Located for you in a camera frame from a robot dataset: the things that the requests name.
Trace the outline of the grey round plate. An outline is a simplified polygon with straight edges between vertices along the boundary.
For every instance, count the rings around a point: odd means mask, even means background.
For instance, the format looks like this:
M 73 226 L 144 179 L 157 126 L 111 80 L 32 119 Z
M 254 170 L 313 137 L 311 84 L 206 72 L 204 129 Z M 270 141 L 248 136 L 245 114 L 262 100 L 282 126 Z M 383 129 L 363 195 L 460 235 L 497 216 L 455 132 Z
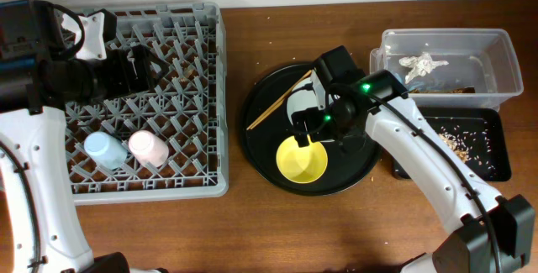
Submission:
M 290 123 L 293 122 L 292 115 L 306 109 L 319 109 L 318 98 L 315 94 L 312 81 L 307 78 L 299 82 L 292 94 L 287 98 L 286 113 Z

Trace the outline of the yellow bowl with food scraps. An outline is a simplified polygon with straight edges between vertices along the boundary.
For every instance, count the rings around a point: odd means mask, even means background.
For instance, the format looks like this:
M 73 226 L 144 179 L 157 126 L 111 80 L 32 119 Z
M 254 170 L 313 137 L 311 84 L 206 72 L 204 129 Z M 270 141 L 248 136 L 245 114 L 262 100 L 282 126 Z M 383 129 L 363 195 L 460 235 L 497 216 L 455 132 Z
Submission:
M 276 163 L 282 176 L 297 184 L 317 181 L 326 171 L 329 157 L 320 142 L 312 142 L 300 147 L 297 140 L 290 136 L 277 148 Z

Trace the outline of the blue plastic cup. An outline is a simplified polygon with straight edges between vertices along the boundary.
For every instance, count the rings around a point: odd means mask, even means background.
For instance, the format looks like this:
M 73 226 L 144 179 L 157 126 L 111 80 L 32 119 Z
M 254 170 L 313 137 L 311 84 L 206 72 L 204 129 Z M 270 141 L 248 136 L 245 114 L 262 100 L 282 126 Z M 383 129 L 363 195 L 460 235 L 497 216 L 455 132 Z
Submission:
M 119 140 L 100 131 L 89 134 L 83 148 L 94 162 L 110 170 L 118 169 L 128 155 Z

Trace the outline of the pink plastic cup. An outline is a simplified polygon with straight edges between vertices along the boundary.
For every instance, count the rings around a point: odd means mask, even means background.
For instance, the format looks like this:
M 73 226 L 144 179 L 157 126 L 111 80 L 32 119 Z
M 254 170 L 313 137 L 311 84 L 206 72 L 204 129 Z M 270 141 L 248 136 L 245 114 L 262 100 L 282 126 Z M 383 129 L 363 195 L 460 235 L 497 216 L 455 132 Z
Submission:
M 147 130 L 133 133 L 129 137 L 128 147 L 131 154 L 143 166 L 162 166 L 169 155 L 167 144 Z

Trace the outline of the white napkin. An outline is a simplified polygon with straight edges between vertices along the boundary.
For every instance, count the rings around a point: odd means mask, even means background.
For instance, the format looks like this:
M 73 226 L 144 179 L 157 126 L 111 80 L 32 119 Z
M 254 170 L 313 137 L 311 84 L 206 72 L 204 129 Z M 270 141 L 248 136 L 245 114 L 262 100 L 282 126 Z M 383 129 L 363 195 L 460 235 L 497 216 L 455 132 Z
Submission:
M 433 60 L 429 53 L 423 53 L 420 56 L 403 57 L 398 60 L 398 63 L 410 69 L 404 78 L 406 84 L 409 84 L 416 77 L 429 75 L 437 67 L 449 64 L 446 60 Z

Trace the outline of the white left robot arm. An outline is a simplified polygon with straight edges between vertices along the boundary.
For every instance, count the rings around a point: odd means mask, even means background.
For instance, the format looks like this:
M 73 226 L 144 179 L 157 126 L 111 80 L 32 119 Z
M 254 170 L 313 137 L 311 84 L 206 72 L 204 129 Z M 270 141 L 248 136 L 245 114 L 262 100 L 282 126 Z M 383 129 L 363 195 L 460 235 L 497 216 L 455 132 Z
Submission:
M 95 256 L 67 173 L 66 105 L 129 96 L 167 68 L 149 48 L 108 50 L 114 13 L 81 15 L 43 0 L 1 6 L 1 177 L 16 272 L 127 272 L 119 252 Z

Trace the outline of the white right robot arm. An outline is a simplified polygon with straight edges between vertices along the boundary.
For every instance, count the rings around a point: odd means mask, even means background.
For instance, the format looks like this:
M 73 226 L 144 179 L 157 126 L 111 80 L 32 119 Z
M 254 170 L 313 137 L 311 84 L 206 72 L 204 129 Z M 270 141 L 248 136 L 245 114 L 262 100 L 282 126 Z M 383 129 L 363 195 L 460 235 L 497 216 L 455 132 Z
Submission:
M 387 70 L 365 75 L 345 46 L 323 53 L 291 88 L 294 110 L 306 113 L 295 128 L 311 140 L 363 134 L 380 144 L 408 173 L 441 220 L 447 239 L 400 272 L 514 272 L 530 262 L 535 209 L 521 195 L 505 198 L 443 142 Z

